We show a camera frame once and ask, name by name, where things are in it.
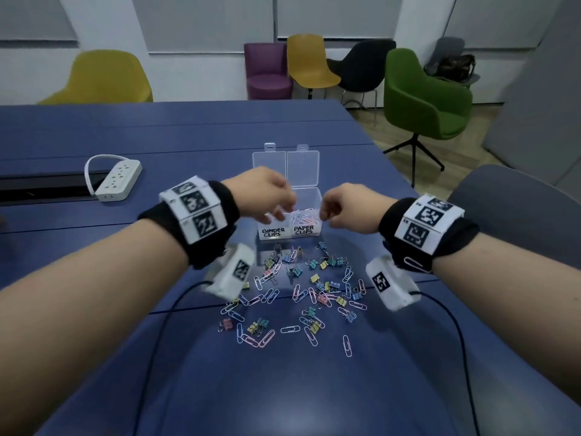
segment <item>forearm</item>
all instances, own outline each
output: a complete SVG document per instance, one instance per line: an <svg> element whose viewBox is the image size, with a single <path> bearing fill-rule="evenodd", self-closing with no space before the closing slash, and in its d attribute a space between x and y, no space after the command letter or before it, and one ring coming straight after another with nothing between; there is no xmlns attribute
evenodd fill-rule
<svg viewBox="0 0 581 436"><path fill-rule="evenodd" d="M0 433L32 433L184 274L150 220L0 291Z"/></svg>
<svg viewBox="0 0 581 436"><path fill-rule="evenodd" d="M581 271L479 234L433 272L523 359L581 403Z"/></svg>

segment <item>wooden floor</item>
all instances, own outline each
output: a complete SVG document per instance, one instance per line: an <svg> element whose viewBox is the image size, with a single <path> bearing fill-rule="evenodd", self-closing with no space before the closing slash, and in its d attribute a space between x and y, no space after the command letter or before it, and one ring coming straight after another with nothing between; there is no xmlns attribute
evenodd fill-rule
<svg viewBox="0 0 581 436"><path fill-rule="evenodd" d="M418 149L415 163L415 189L419 194L430 193L441 199L447 199L460 181L475 168L484 164L502 165L501 161L482 148L484 136L498 115L500 107L500 105L474 106L466 130L454 139L434 140L419 137L419 141L446 168L440 172L440 167ZM411 138L409 131L389 124L383 116L383 110L351 110L350 112L382 150ZM374 113L377 114L376 124L374 124ZM411 148L405 147L385 156L408 182L411 182Z"/></svg>

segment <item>person's right arm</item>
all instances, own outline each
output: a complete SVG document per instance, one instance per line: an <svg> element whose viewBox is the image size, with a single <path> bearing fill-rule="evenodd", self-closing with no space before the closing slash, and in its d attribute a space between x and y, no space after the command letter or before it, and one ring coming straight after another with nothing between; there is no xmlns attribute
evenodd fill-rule
<svg viewBox="0 0 581 436"><path fill-rule="evenodd" d="M395 202L345 183L325 194L321 219L376 233ZM485 234L432 266L504 342L581 404L581 271Z"/></svg>

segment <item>black leather bag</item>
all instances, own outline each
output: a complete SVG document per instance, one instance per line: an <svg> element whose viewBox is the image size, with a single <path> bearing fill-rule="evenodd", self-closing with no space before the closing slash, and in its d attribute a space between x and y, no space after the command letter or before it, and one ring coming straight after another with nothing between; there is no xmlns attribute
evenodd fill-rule
<svg viewBox="0 0 581 436"><path fill-rule="evenodd" d="M447 80L464 82L474 73L476 58L474 55L445 56L436 67L436 76Z"/></svg>

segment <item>white extension cord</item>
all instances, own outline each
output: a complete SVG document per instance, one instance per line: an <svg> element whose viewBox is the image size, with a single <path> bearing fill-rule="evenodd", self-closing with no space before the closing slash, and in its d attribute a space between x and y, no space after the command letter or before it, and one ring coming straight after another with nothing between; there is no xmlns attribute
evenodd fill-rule
<svg viewBox="0 0 581 436"><path fill-rule="evenodd" d="M99 185L97 191L93 190L91 178L89 177L89 164L91 160L98 158L120 159L120 162L113 167L103 183ZM97 154L92 156L85 163L85 182L91 196L97 196L101 202L118 202L126 199L135 181L141 174L141 162L135 159L128 159L116 154Z"/></svg>

